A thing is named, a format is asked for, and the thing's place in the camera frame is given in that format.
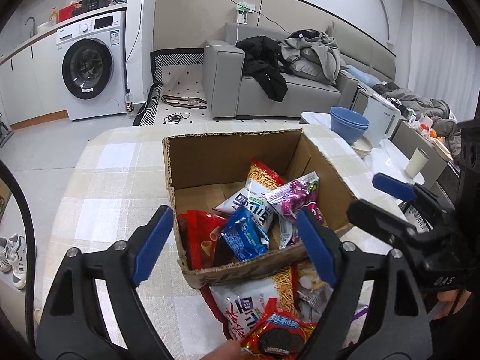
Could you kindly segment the person's left hand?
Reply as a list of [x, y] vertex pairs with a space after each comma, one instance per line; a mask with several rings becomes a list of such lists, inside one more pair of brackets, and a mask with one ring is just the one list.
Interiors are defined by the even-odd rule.
[[240, 360], [241, 345], [235, 340], [228, 340], [221, 346], [206, 354], [201, 360]]

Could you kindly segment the person's right hand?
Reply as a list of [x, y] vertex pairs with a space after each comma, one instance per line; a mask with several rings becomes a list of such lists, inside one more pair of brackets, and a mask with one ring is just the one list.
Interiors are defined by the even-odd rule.
[[471, 292], [466, 289], [439, 292], [438, 301], [443, 303], [442, 309], [434, 317], [436, 320], [456, 314], [470, 299]]

